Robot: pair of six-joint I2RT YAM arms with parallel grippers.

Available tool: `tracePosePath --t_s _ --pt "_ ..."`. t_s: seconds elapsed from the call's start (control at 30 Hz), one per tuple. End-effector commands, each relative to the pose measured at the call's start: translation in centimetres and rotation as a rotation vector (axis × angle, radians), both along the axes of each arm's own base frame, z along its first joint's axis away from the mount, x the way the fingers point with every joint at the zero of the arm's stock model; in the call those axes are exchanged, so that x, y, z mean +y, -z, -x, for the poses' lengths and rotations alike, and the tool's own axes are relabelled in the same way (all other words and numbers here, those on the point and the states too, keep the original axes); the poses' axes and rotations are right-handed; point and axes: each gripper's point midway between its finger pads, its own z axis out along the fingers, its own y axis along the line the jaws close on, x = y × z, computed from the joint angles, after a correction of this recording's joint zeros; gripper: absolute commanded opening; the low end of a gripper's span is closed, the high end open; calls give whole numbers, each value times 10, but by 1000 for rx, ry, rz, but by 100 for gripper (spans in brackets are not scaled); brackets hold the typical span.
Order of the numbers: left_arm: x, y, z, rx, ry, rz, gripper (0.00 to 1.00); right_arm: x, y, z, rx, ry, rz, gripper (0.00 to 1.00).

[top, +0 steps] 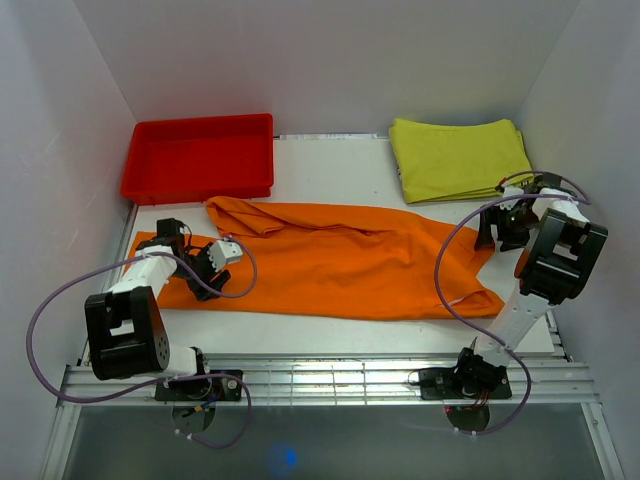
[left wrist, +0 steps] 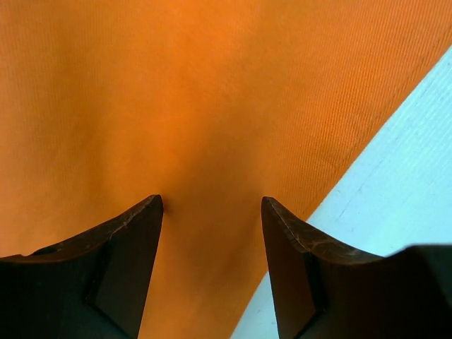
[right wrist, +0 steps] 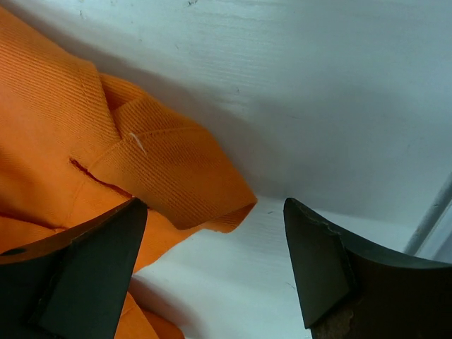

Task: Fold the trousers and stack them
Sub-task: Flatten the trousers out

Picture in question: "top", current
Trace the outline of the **orange trousers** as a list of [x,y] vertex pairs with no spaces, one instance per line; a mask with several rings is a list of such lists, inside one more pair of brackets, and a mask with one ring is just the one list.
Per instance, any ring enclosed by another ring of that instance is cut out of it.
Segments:
[[206,212],[222,236],[253,254],[230,267],[229,298],[198,302],[171,279],[162,309],[243,311],[356,320],[467,318],[504,303],[477,275],[491,258],[476,233],[415,213],[369,206],[249,202],[214,197]]

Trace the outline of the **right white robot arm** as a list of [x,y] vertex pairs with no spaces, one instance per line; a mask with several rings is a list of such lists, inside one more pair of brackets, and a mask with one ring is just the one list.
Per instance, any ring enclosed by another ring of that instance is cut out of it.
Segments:
[[586,194],[560,175],[536,171],[521,187],[505,178],[496,189],[504,201],[481,213],[474,248],[519,250],[516,285],[451,373],[458,394],[482,400],[507,385],[510,354],[534,324],[583,291],[608,238],[606,227],[581,213]]

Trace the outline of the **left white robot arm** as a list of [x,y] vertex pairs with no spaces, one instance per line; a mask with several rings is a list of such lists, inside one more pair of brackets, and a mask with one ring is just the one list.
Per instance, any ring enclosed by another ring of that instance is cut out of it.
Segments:
[[231,278],[226,267],[241,260],[243,252],[232,241],[216,240],[193,254],[185,229],[174,218],[157,221],[156,234],[136,247],[142,259],[107,292],[85,301],[90,361],[98,379],[178,377],[178,388],[190,399],[210,392],[212,376],[204,355],[196,347],[170,343],[158,297],[174,278],[184,280],[197,301],[215,299]]

